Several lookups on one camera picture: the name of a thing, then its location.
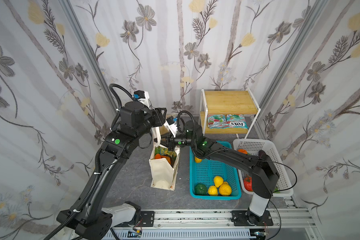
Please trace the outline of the Fox's candy bag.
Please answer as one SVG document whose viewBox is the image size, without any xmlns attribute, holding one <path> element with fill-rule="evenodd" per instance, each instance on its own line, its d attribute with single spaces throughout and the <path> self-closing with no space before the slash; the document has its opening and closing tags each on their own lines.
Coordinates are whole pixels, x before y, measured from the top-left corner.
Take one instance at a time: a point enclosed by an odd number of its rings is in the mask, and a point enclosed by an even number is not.
<svg viewBox="0 0 360 240">
<path fill-rule="evenodd" d="M 229 128 L 248 129 L 244 115 L 227 115 L 227 124 Z"/>
</svg>

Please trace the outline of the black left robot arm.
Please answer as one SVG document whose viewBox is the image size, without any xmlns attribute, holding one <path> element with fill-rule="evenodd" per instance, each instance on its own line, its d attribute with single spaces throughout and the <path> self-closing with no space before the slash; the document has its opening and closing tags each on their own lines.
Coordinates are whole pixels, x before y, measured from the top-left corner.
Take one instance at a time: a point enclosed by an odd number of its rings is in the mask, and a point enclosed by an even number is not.
<svg viewBox="0 0 360 240">
<path fill-rule="evenodd" d="M 59 212 L 60 225 L 45 237 L 47 240 L 64 227 L 82 239 L 101 240 L 114 226 L 113 215 L 102 207 L 117 174 L 139 146 L 140 138 L 165 123 L 166 108 L 150 109 L 117 84 L 110 84 L 109 89 L 118 103 L 112 131 L 95 155 L 95 170 L 84 190 L 68 210 Z"/>
</svg>

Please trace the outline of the green red candy bag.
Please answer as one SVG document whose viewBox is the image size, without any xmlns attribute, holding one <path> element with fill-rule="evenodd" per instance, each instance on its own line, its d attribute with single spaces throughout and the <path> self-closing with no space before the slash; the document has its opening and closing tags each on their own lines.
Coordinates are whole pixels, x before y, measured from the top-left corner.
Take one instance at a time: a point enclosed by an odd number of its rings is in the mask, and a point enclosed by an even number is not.
<svg viewBox="0 0 360 240">
<path fill-rule="evenodd" d="M 207 120 L 209 129 L 226 129 L 229 127 L 226 115 L 208 115 Z"/>
</svg>

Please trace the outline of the green snack bag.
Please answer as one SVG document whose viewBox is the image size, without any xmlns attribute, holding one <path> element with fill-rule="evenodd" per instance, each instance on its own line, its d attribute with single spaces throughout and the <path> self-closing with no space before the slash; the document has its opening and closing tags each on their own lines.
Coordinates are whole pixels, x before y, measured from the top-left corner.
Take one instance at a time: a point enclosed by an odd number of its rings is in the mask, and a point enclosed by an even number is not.
<svg viewBox="0 0 360 240">
<path fill-rule="evenodd" d="M 177 158 L 177 153 L 175 151 L 169 151 L 168 148 L 165 147 L 155 147 L 154 155 L 168 156 L 171 159 L 175 160 Z"/>
</svg>

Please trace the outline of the green avocado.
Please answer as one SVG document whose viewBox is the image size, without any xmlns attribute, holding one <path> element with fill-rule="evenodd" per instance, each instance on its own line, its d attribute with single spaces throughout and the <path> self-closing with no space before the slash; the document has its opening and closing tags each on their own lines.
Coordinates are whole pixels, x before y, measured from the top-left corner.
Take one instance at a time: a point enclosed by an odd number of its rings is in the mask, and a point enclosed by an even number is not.
<svg viewBox="0 0 360 240">
<path fill-rule="evenodd" d="M 194 187 L 195 195 L 205 196 L 208 193 L 208 188 L 204 184 L 196 184 Z"/>
</svg>

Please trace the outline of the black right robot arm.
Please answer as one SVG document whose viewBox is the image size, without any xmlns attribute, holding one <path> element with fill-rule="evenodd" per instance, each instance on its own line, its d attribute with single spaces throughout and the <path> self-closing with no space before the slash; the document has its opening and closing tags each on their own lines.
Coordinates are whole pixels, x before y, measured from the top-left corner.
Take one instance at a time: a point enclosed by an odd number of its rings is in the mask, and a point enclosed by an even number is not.
<svg viewBox="0 0 360 240">
<path fill-rule="evenodd" d="M 189 147 L 199 159 L 222 162 L 246 172 L 252 178 L 254 194 L 245 218 L 250 226 L 261 223 L 280 178 L 272 159 L 264 151 L 259 151 L 257 155 L 244 154 L 205 137 L 202 127 L 188 111 L 181 111 L 176 119 L 167 118 L 166 125 L 170 132 L 161 135 L 162 139 L 159 142 L 169 150 L 174 150 L 175 147 Z"/>
</svg>

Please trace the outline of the orange snack bag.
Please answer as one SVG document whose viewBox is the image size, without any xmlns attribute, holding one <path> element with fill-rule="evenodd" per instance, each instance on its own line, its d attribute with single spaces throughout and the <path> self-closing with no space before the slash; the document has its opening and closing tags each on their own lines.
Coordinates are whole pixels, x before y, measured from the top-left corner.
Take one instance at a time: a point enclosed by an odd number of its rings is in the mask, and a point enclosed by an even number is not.
<svg viewBox="0 0 360 240">
<path fill-rule="evenodd" d="M 155 155 L 155 160 L 158 160 L 158 159 L 166 159 L 166 161 L 171 165 L 172 164 L 172 159 L 170 156 L 168 155 L 160 155 L 160 154 L 156 154 Z"/>
</svg>

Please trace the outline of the yellow lemon right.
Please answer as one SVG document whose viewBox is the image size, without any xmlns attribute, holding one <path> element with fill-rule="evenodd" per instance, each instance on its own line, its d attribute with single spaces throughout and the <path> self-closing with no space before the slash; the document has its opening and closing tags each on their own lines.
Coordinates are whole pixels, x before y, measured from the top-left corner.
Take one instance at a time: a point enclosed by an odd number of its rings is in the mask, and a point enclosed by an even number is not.
<svg viewBox="0 0 360 240">
<path fill-rule="evenodd" d="M 215 176 L 214 177 L 214 185 L 219 188 L 223 183 L 224 183 L 224 179 L 221 176 Z"/>
</svg>

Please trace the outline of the red tomato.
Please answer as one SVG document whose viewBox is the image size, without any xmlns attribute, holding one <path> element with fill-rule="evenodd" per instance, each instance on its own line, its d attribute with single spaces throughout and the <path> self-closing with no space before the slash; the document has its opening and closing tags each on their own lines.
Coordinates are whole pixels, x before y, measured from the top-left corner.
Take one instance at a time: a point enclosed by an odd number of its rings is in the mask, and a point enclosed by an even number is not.
<svg viewBox="0 0 360 240">
<path fill-rule="evenodd" d="M 252 178 L 251 177 L 246 177 L 244 179 L 244 188 L 245 190 L 247 190 L 248 192 L 252 192 L 253 188 L 252 188 Z"/>
</svg>

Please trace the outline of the cream floral grocery tote bag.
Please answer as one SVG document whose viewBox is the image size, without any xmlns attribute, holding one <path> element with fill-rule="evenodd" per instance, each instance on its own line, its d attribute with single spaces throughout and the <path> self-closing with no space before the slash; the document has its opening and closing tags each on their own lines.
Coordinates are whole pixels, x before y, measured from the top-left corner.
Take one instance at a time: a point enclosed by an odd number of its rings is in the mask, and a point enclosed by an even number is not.
<svg viewBox="0 0 360 240">
<path fill-rule="evenodd" d="M 180 157 L 180 148 L 176 147 L 174 150 L 177 153 L 177 158 L 172 159 L 172 164 L 170 165 L 166 159 L 155 160 L 155 147 L 164 147 L 161 145 L 161 135 L 172 134 L 166 127 L 152 128 L 153 133 L 153 150 L 149 159 L 149 164 L 151 168 L 152 182 L 151 187 L 174 191 L 176 186 L 176 179 L 178 173 L 179 157 Z"/>
</svg>

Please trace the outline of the white wooden two-tier shelf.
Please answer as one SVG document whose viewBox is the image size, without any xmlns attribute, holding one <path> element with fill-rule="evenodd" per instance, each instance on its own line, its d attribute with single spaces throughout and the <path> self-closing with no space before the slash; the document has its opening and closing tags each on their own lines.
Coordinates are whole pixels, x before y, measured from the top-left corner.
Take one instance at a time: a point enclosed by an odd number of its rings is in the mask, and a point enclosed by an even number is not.
<svg viewBox="0 0 360 240">
<path fill-rule="evenodd" d="M 209 91 L 201 90 L 199 124 L 203 134 L 235 134 L 248 138 L 261 112 L 260 105 L 251 90 L 247 91 Z M 248 129 L 210 129 L 208 115 L 244 115 L 250 119 Z"/>
</svg>

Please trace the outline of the large yellow citrus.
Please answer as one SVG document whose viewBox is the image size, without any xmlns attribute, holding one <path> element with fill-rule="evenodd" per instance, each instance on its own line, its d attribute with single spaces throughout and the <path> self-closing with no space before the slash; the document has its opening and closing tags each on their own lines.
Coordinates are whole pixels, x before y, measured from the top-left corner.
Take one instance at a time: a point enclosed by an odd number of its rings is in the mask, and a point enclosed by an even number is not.
<svg viewBox="0 0 360 240">
<path fill-rule="evenodd" d="M 232 194 L 232 188 L 227 182 L 223 182 L 219 187 L 219 194 L 228 197 Z"/>
</svg>

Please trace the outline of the aluminium mounting rail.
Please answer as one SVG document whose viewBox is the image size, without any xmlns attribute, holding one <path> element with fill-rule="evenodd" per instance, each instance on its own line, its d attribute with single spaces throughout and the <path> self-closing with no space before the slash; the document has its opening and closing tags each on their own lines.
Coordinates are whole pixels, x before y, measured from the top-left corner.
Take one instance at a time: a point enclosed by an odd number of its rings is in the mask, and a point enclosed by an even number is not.
<svg viewBox="0 0 360 240">
<path fill-rule="evenodd" d="M 136 227 L 116 227 L 105 240 L 321 240 L 307 209 L 271 207 L 266 222 L 245 226 L 234 210 L 151 210 Z"/>
</svg>

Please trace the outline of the orange bell pepper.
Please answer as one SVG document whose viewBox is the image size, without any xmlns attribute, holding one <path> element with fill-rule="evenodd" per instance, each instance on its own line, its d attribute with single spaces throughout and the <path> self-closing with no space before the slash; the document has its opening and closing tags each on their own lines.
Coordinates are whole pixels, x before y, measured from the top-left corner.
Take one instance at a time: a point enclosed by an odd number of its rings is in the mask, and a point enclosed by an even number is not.
<svg viewBox="0 0 360 240">
<path fill-rule="evenodd" d="M 243 150 L 243 149 L 238 149 L 237 151 L 240 152 L 240 153 L 246 154 L 246 155 L 248 154 L 248 152 L 246 150 Z"/>
</svg>

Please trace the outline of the yellow lemon middle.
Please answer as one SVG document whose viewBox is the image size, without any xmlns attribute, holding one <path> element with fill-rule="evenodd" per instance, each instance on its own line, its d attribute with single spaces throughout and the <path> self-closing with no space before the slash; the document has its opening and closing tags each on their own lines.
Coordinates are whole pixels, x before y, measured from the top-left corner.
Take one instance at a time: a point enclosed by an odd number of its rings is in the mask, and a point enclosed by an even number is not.
<svg viewBox="0 0 360 240">
<path fill-rule="evenodd" d="M 219 195 L 219 190 L 216 186 L 210 186 L 208 188 L 208 195 L 209 196 L 218 196 Z"/>
</svg>

